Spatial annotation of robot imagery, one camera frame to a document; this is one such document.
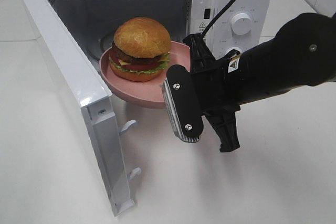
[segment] lettuce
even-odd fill
[[[165,69],[169,67],[169,62],[170,62],[170,53],[166,53],[165,55],[165,61],[162,61],[160,65],[158,65],[156,68],[151,69],[151,70],[146,70],[146,71],[134,71],[134,70],[128,70],[128,69],[124,69],[121,66],[117,65],[110,57],[109,60],[110,62],[116,67],[118,68],[120,71],[123,72],[131,72],[131,73],[136,73],[136,74],[141,74],[141,73],[145,73],[145,74],[151,74],[151,73],[155,73],[158,72],[161,69]]]

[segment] bottom bun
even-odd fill
[[[141,73],[141,74],[137,74],[137,73],[131,73],[131,72],[123,72],[121,70],[119,70],[118,68],[115,67],[115,65],[113,65],[110,62],[110,67],[112,69],[112,71],[119,77],[130,80],[130,81],[150,81],[153,80],[155,77],[159,76],[162,72],[163,69],[159,70],[158,72],[155,73]]]

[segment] top bun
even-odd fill
[[[115,45],[135,58],[154,58],[172,47],[167,29],[151,18],[133,18],[121,25],[114,34]]]

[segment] microwave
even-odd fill
[[[114,31],[133,17],[163,24],[172,41],[201,33],[229,0],[23,0],[50,76],[69,117],[91,139],[114,215],[134,205],[120,135],[136,124],[117,124],[112,92],[100,76],[99,58]],[[215,58],[258,44],[270,0],[237,0],[204,40]]]

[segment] white table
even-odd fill
[[[313,10],[271,0],[260,41]],[[334,223],[336,89],[303,87],[243,105],[241,148],[176,139],[164,110],[114,97],[136,206],[114,217],[90,141],[57,99],[21,0],[0,0],[0,223]]]

